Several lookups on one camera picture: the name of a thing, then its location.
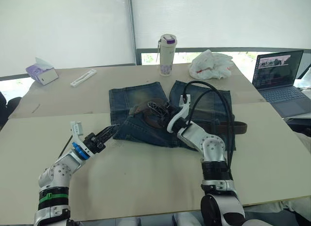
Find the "white plastic bag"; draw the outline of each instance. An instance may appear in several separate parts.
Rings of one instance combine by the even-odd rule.
[[[189,65],[189,74],[195,79],[226,78],[231,76],[229,68],[234,65],[232,57],[206,50]]]

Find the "table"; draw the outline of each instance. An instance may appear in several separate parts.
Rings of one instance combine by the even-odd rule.
[[[160,76],[157,66],[94,68],[97,74],[78,87],[69,84],[90,68],[56,70],[59,79],[42,86],[34,82],[10,118],[60,116],[84,113],[109,113],[108,91],[112,88],[160,82],[168,96],[175,80],[189,82],[188,64],[176,64],[171,77]],[[231,90],[233,104],[265,102],[253,85],[234,65],[232,76],[207,82],[221,90]]]
[[[97,133],[110,122],[109,89],[159,81],[168,94],[175,79],[191,80],[186,65],[174,65],[174,70],[165,78],[155,66],[103,68],[77,88],[69,83],[86,69],[58,70],[55,82],[44,87],[35,83],[0,132],[0,225],[33,222],[37,178],[58,157],[70,136],[70,121],[81,121],[85,135]],[[119,80],[115,75],[120,73]],[[208,82],[231,90],[236,120],[248,124],[247,133],[236,136],[232,163],[241,202],[252,205],[311,195],[311,156],[271,105],[236,67],[230,78]],[[72,219],[200,208],[204,193],[198,153],[113,139],[106,145],[72,178]]]

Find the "black cable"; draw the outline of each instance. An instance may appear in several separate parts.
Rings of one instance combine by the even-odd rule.
[[[199,97],[198,99],[196,100],[196,102],[194,103],[193,107],[192,107],[192,110],[190,112],[190,116],[189,116],[189,120],[188,120],[188,126],[190,126],[190,122],[191,122],[191,119],[192,119],[192,116],[193,116],[193,113],[194,113],[194,110],[195,110],[195,107],[196,105],[198,104],[198,102],[200,101],[200,99],[208,92],[211,92],[211,90],[213,90],[218,96],[219,98],[221,99],[224,107],[225,107],[225,113],[226,113],[226,120],[227,120],[227,135],[228,135],[228,148],[227,148],[227,160],[228,160],[228,168],[230,168],[231,166],[231,161],[232,161],[232,156],[233,156],[233,144],[235,142],[235,131],[234,131],[234,125],[233,125],[233,116],[232,116],[232,112],[231,112],[231,109],[230,109],[230,105],[227,101],[227,99],[222,95],[221,92],[219,92],[213,85],[211,84],[208,84],[206,82],[203,82],[203,81],[198,81],[198,80],[195,80],[195,81],[190,81],[189,83],[186,84],[186,86],[184,87],[184,91],[183,91],[183,100],[184,102],[187,101],[187,95],[186,95],[186,90],[187,90],[187,87],[191,84],[194,84],[194,83],[197,83],[197,84],[203,84],[203,85],[206,85],[208,86],[210,89],[203,92]],[[229,126],[231,126],[231,132],[232,132],[232,138],[231,138],[231,143],[230,142],[230,132],[229,132]]]
[[[64,146],[63,150],[62,150],[61,153],[59,154],[59,157],[58,157],[58,158],[60,158],[60,157],[63,155],[63,153],[64,153],[66,147],[68,146],[68,144],[70,143],[70,140],[71,140],[71,139],[72,139],[72,135],[71,135],[70,138],[68,139],[66,145]]]

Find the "laptop keyboard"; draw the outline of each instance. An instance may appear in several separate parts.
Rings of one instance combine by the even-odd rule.
[[[271,91],[262,91],[261,95],[270,103],[277,103],[282,101],[290,101],[294,99],[306,97],[300,90],[295,87],[274,89]]]

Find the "green band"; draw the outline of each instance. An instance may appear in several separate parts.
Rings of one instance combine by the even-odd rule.
[[[58,194],[52,194],[47,193],[43,198],[39,200],[39,203],[43,203],[44,201],[51,200],[53,198],[68,198],[68,194],[65,193],[58,193]]]

